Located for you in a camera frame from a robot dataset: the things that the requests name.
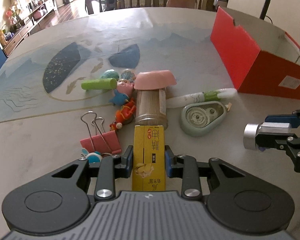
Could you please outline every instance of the lime green tube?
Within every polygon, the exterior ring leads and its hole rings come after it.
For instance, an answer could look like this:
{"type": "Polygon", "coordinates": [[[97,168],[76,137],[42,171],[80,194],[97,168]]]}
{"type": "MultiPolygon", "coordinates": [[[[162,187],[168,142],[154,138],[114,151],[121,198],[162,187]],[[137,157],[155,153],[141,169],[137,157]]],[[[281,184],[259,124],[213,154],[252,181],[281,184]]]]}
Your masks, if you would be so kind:
{"type": "Polygon", "coordinates": [[[115,78],[93,79],[85,80],[81,83],[81,88],[84,90],[101,90],[101,89],[115,89],[117,87],[117,80],[115,78]]]}

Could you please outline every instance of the pink binder clip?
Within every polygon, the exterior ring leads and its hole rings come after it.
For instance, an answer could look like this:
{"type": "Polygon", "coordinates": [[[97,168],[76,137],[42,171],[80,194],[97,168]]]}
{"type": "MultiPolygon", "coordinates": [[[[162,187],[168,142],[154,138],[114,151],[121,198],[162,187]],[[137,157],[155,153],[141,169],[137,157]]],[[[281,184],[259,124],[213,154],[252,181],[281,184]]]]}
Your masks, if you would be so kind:
{"type": "Polygon", "coordinates": [[[89,132],[89,138],[80,140],[80,143],[83,148],[85,148],[89,153],[93,153],[95,151],[99,153],[111,153],[111,154],[119,154],[121,153],[121,146],[117,137],[117,134],[115,131],[109,131],[105,132],[103,130],[103,121],[104,119],[102,117],[97,117],[97,114],[93,111],[88,111],[84,115],[81,116],[81,121],[84,122],[87,125],[88,132],[89,132]],[[89,125],[86,121],[84,121],[82,118],[86,114],[94,114],[95,118],[92,120],[92,124],[95,128],[96,135],[91,136],[90,128],[89,125]],[[102,131],[98,127],[96,120],[100,119],[102,120],[101,127],[102,131]]]}

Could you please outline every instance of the white tabletop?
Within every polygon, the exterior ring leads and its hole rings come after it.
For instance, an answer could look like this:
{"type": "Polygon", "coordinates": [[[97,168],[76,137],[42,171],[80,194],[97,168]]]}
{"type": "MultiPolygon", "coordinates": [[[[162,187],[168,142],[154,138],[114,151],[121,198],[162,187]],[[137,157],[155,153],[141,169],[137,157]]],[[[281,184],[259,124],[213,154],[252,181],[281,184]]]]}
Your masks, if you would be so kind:
{"type": "MultiPolygon", "coordinates": [[[[16,48],[0,70],[0,237],[8,232],[1,213],[5,195],[78,158],[74,149],[80,147],[80,139],[88,137],[80,116],[87,110],[96,111],[104,117],[106,129],[114,120],[117,108],[107,103],[110,94],[86,95],[79,83],[66,94],[68,84],[76,78],[98,78],[103,71],[113,68],[107,60],[110,55],[137,44],[140,61],[136,73],[171,70],[177,85],[168,89],[170,96],[233,87],[209,39],[214,18],[213,12],[194,9],[116,10],[50,27],[16,48]],[[47,94],[42,85],[47,64],[73,42],[80,47],[80,66],[47,94]],[[102,68],[92,72],[100,62],[102,68]]],[[[260,123],[268,114],[291,113],[300,108],[300,101],[239,94],[231,103],[226,119],[199,138],[181,130],[180,108],[168,109],[165,144],[175,154],[192,155],[198,161],[221,158],[286,190],[296,205],[288,228],[295,232],[300,223],[300,174],[293,171],[291,160],[282,151],[245,150],[242,136],[247,123],[260,123]]],[[[133,144],[133,133],[133,124],[118,132],[123,151],[133,144]]],[[[131,179],[117,180],[116,189],[130,190],[131,179]]],[[[166,189],[180,190],[181,179],[167,179],[166,189]]],[[[209,193],[204,178],[202,189],[204,194],[209,193]]]]}

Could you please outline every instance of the red toy figurine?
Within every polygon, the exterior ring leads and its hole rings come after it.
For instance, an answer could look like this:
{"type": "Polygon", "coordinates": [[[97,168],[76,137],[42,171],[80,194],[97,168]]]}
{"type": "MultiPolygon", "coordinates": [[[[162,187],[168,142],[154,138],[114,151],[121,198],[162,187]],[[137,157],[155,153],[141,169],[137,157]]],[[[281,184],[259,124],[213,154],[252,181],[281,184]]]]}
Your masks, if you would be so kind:
{"type": "Polygon", "coordinates": [[[118,129],[122,128],[122,123],[125,120],[129,120],[134,112],[136,111],[136,106],[135,106],[135,101],[133,98],[130,99],[128,103],[123,105],[121,107],[121,110],[118,110],[115,113],[115,120],[113,123],[110,125],[110,131],[115,130],[117,131],[118,129]]]}

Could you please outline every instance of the red box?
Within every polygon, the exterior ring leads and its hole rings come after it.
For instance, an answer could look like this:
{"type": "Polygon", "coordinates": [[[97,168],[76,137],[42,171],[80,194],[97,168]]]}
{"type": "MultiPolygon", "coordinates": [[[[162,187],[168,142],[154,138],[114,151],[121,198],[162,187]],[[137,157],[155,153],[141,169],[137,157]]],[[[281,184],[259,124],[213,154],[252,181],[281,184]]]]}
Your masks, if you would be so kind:
{"type": "Polygon", "coordinates": [[[210,39],[238,92],[300,99],[300,46],[284,30],[219,7],[210,39]]]}

